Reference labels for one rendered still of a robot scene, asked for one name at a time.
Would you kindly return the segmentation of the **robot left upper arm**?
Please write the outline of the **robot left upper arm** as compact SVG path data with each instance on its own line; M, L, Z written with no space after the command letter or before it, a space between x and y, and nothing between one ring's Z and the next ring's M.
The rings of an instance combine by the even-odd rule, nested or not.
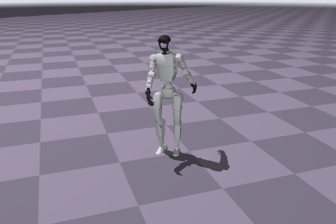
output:
M188 76L186 63L184 61L184 58L183 58L182 54L174 54L173 58L180 65L180 67L182 69L182 71L181 71L182 75L183 76Z

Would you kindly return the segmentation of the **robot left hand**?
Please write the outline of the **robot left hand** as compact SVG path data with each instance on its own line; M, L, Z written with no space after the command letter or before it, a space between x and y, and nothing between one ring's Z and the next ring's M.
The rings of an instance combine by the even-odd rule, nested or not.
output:
M197 87L197 86L196 86L196 83L195 83L195 85L194 85L194 84L191 84L191 86L193 87L193 92L192 92L192 94L193 94L193 93L196 92L196 87Z

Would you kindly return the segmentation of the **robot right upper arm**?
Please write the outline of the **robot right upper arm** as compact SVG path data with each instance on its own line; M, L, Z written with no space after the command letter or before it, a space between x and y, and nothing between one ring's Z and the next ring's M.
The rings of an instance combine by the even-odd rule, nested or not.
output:
M150 63L149 63L149 70L150 70L150 72L149 72L149 77L151 77L151 78L155 78L155 65L156 65L156 61L155 61L155 56L156 56L156 54L152 54L152 55L150 55L150 58L149 58L149 60L150 60Z

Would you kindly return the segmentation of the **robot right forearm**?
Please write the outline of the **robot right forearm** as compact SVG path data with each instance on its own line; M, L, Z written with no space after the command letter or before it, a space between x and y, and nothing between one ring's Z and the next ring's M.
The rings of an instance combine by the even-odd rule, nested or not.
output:
M147 83L146 83L145 92L146 92L146 89L147 89L147 88L150 88L150 91L151 91L151 88L152 88L152 82L153 82L153 79L152 79L151 77L149 77L149 73L148 73L148 78L147 78Z

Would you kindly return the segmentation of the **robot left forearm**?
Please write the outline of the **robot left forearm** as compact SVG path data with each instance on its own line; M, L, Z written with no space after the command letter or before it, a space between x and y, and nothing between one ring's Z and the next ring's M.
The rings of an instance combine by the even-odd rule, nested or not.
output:
M192 78L192 75L191 75L191 73L189 72L188 69L187 69L187 74L188 74L188 76L185 76L185 77L186 77L186 79L188 80L188 82L189 82L190 84L194 84L194 85L195 85L196 81L194 81L194 79Z

